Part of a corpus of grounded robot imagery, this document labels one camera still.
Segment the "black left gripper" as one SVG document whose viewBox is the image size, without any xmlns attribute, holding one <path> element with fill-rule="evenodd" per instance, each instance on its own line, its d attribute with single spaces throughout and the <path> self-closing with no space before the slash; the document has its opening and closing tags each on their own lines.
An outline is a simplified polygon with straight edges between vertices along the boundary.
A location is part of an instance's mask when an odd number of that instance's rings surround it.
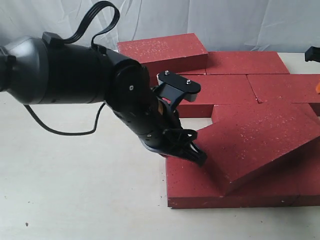
<svg viewBox="0 0 320 240">
<path fill-rule="evenodd" d="M 123 87 L 110 95 L 109 106 L 149 151 L 202 166 L 207 154 L 194 143 L 198 133 L 182 127 L 176 109 L 185 96 L 167 84 Z"/>
</svg>

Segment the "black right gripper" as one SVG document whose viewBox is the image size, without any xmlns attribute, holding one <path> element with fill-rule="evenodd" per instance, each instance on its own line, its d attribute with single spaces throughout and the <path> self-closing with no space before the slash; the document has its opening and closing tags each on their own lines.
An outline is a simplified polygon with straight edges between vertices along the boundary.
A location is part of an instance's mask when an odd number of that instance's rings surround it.
<svg viewBox="0 0 320 240">
<path fill-rule="evenodd" d="M 320 62 L 320 47 L 311 46 L 304 53 L 305 62 Z M 320 82 L 317 84 L 315 91 L 320 94 Z"/>
</svg>

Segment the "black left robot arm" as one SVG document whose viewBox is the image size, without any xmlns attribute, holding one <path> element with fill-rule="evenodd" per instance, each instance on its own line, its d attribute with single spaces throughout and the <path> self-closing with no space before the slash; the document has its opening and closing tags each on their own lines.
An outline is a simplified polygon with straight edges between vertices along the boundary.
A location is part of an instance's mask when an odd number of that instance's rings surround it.
<svg viewBox="0 0 320 240">
<path fill-rule="evenodd" d="M 0 49 L 0 89 L 30 109 L 37 104 L 102 103 L 149 150 L 202 166 L 207 155 L 197 132 L 181 126 L 177 106 L 193 102 L 201 86 L 170 71 L 150 87 L 148 69 L 99 46 L 50 45 L 24 37 Z"/>
</svg>

